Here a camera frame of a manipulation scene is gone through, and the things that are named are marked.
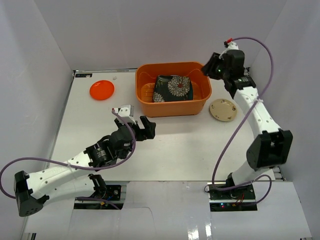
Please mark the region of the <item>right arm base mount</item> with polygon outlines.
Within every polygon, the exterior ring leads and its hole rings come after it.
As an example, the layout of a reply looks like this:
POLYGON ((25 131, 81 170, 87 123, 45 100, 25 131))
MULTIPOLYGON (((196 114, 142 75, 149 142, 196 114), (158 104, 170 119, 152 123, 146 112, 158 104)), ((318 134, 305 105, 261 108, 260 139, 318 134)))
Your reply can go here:
POLYGON ((228 191, 219 191, 214 189, 212 184, 207 184, 203 190, 208 194, 211 212, 250 212, 258 210, 252 184, 228 191))

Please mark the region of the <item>orange plastic bin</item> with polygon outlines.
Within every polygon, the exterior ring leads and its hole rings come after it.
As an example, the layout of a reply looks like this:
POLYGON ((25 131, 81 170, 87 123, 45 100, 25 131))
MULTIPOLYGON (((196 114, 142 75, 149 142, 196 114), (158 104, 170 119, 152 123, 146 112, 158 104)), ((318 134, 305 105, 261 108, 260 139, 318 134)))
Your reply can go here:
POLYGON ((199 114, 212 94, 209 77, 203 75, 199 62, 167 62, 144 64, 135 73, 135 94, 147 117, 172 117, 199 114), (157 76, 186 76, 190 78, 193 100, 152 102, 157 76))

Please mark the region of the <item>beige floral round plate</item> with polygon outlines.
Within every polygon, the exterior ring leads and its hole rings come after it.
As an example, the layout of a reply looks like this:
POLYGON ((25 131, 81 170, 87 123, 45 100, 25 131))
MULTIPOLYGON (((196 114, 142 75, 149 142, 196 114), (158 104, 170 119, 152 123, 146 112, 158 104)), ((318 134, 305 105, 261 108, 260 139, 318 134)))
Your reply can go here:
POLYGON ((231 122, 238 113, 236 105, 227 99, 216 99, 209 106, 210 114, 218 121, 231 122))

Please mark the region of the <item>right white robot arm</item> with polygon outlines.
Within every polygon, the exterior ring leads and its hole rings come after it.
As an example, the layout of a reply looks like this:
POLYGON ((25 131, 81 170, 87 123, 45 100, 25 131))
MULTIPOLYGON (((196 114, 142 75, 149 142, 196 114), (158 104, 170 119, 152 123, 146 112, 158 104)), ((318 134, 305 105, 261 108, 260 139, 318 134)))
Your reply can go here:
POLYGON ((293 141, 290 130, 283 130, 268 113, 258 93, 256 83, 245 74, 245 54, 231 49, 223 54, 213 53, 202 67, 202 73, 215 80, 223 80, 226 91, 237 103, 254 137, 246 151, 246 160, 240 168, 229 174, 223 186, 213 185, 216 191, 225 191, 236 200, 244 187, 261 178, 263 173, 287 162, 293 141))

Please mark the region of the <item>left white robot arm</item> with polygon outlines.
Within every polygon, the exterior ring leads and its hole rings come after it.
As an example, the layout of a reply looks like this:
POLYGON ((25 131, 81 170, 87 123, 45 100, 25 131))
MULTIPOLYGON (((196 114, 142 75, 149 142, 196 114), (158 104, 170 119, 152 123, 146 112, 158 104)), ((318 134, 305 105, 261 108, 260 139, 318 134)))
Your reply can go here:
POLYGON ((136 143, 152 140, 156 136, 156 123, 141 116, 143 128, 133 120, 121 116, 114 120, 117 130, 103 136, 65 162, 52 161, 53 167, 14 175, 14 195, 20 217, 31 216, 47 204, 67 198, 90 198, 102 200, 109 193, 98 171, 111 169, 127 161, 135 151, 136 143))

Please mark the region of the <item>orange round plate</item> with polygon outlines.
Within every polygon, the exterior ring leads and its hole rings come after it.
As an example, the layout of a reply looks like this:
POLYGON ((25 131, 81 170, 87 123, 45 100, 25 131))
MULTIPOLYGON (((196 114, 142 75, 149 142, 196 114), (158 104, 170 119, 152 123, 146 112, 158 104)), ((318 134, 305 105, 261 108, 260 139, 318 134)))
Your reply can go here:
POLYGON ((89 89, 90 96, 97 101, 103 101, 110 98, 115 92, 114 84, 109 80, 99 80, 89 89))

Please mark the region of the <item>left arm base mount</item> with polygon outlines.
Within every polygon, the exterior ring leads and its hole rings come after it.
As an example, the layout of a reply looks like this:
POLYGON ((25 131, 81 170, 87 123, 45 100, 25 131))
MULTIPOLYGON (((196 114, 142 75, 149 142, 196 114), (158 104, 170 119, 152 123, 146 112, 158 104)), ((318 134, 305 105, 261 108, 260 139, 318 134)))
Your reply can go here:
POLYGON ((93 182, 93 193, 90 196, 76 197, 75 209, 121 210, 123 208, 120 184, 107 184, 98 174, 90 174, 88 177, 93 182))

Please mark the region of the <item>black floral square plate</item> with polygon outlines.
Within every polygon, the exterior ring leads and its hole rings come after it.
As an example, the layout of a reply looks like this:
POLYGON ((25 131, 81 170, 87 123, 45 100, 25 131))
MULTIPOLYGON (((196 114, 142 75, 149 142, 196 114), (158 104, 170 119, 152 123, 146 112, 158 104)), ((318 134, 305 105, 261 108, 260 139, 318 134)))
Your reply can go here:
POLYGON ((192 101, 193 98, 193 86, 189 77, 157 76, 152 94, 153 103, 192 101))

